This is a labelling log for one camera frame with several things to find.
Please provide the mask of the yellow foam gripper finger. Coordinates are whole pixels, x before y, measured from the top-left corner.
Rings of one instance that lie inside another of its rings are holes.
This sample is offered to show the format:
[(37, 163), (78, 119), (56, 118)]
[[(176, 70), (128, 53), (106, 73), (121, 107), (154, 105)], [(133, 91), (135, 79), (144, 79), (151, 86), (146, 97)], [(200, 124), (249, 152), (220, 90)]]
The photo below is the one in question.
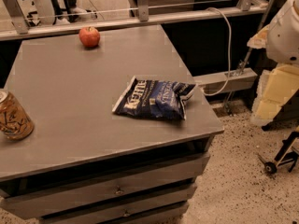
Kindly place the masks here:
[(269, 26), (263, 27), (257, 34), (251, 37), (247, 43), (247, 46), (253, 49), (265, 49), (267, 42)]
[(298, 91), (298, 65), (279, 63), (272, 71), (263, 70), (250, 121), (257, 126), (269, 124)]

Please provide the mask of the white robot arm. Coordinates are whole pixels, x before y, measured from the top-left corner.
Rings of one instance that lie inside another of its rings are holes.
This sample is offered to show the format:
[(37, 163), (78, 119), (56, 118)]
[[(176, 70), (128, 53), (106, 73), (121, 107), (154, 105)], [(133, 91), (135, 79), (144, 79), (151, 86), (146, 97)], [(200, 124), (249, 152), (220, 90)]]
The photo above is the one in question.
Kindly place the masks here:
[(261, 74), (252, 106), (250, 121), (264, 126), (299, 90), (299, 0), (287, 0), (247, 46), (265, 49), (267, 58), (277, 63), (272, 71)]

